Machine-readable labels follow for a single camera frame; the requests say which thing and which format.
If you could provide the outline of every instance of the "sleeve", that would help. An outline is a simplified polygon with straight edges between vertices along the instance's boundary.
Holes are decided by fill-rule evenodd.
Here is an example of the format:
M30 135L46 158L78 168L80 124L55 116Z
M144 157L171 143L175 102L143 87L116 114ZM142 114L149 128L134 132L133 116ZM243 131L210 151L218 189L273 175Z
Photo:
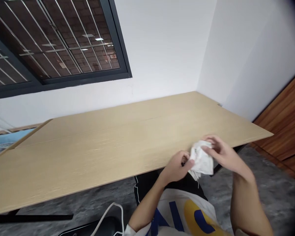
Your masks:
M124 236L145 236L151 228L151 223L149 223L144 228L140 229L138 232L135 232L130 225L127 225Z

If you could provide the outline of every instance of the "desk leg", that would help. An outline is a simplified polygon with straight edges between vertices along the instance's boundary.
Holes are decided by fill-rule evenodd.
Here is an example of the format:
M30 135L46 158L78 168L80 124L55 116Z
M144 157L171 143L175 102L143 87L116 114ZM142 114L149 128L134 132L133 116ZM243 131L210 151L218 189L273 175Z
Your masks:
M240 145L240 146L237 146L237 147L234 147L234 151L236 153L238 153L245 145ZM218 164L216 167L214 167L213 169L213 175L210 175L211 177L213 177L217 172L219 172L219 170L222 168L222 166L220 164Z
M18 210L0 215L0 224L72 220L73 215L16 215Z

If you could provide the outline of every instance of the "hand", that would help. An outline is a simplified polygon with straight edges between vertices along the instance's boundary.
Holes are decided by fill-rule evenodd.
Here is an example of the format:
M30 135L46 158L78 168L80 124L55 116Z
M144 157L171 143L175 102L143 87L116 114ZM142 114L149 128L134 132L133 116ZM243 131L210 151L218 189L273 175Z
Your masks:
M190 154L187 151L179 151L173 155L159 176L163 187L170 182L179 181L186 176L188 170L194 165L194 160L189 161L189 158Z
M202 138L204 141L212 144L212 149L206 146L202 146L202 150L213 157L221 166L242 174L249 167L245 162L238 156L232 147L225 143L217 135L206 135Z

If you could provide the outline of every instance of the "window frame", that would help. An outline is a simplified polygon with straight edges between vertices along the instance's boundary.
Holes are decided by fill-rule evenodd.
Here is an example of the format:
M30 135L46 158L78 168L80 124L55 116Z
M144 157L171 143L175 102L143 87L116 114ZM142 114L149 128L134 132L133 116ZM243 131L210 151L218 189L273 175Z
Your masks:
M84 84L93 84L104 81L131 78L131 70L123 40L121 27L118 19L117 9L114 0L99 0L111 40L114 45L116 56L119 62L119 69L102 70L85 74L69 75L58 78L40 79L34 71L17 54L10 51L0 39L0 49L9 57L9 62L30 81L0 86L0 98L18 96L22 94L36 93L66 87L73 87Z

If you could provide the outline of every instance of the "light wood tabletop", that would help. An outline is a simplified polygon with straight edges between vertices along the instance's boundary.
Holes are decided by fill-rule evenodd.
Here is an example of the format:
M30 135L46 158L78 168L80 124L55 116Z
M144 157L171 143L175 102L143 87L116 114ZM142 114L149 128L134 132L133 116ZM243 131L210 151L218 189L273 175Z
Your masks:
M210 133L272 135L197 92L52 119L0 155L0 213L162 168Z

